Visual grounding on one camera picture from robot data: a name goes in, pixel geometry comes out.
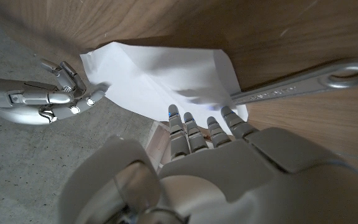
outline concrete floor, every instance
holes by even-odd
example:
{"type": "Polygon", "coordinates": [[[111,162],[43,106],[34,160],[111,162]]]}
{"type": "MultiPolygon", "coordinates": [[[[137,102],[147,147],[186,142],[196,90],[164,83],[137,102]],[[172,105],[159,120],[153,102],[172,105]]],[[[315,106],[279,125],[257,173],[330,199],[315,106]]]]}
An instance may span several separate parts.
{"type": "MultiPolygon", "coordinates": [[[[0,78],[57,84],[39,59],[0,28],[0,78]]],[[[113,134],[146,147],[152,123],[107,98],[49,126],[0,118],[0,223],[55,223],[57,201],[71,173],[113,134]]]]}

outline silver wrench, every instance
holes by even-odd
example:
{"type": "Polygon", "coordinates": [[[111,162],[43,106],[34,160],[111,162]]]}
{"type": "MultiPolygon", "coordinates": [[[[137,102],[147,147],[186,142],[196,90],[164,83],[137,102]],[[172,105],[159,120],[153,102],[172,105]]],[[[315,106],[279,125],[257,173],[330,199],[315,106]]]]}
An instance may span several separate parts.
{"type": "Polygon", "coordinates": [[[357,86],[358,58],[342,59],[307,69],[254,90],[236,93],[231,95],[231,99],[236,105],[243,105],[357,86]]]}

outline white paper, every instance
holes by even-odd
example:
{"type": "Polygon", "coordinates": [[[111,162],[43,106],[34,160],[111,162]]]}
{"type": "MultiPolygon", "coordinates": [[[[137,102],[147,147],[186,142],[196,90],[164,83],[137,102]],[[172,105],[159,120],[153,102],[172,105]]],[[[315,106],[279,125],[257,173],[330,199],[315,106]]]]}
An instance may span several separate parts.
{"type": "Polygon", "coordinates": [[[148,118],[168,121],[168,107],[175,104],[182,117],[190,112],[202,128],[208,128],[208,117],[215,117],[228,134],[230,129],[220,113],[223,106],[244,121],[248,119],[246,106],[235,106],[231,101],[230,95],[241,89],[222,50],[112,42],[81,55],[81,59],[91,83],[110,86],[107,98],[148,118]]]}

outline wooden wall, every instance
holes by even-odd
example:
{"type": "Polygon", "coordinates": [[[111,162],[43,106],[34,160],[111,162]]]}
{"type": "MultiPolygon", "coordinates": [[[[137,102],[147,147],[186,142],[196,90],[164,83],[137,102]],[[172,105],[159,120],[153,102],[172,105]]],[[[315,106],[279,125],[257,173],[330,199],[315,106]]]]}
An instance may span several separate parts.
{"type": "MultiPolygon", "coordinates": [[[[0,0],[0,23],[16,41],[67,60],[83,77],[78,54],[112,41],[224,49],[243,90],[358,57],[358,0],[0,0]]],[[[358,167],[358,88],[248,108],[257,128],[287,128],[358,167]]]]}

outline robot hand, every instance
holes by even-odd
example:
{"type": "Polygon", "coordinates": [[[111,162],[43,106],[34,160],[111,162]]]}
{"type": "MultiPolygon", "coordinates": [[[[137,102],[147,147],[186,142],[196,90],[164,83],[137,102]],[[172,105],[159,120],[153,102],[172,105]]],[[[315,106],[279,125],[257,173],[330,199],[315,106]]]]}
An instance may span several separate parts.
{"type": "Polygon", "coordinates": [[[228,107],[208,149],[190,113],[169,111],[171,162],[157,174],[143,147],[108,139],[60,194],[59,223],[358,223],[358,171],[287,130],[258,130],[228,107]]]}
{"type": "Polygon", "coordinates": [[[86,86],[66,62],[60,66],[42,60],[44,69],[53,73],[61,88],[39,82],[0,79],[0,116],[22,124],[50,124],[82,113],[99,101],[108,87],[100,85],[86,95],[86,86]]]}

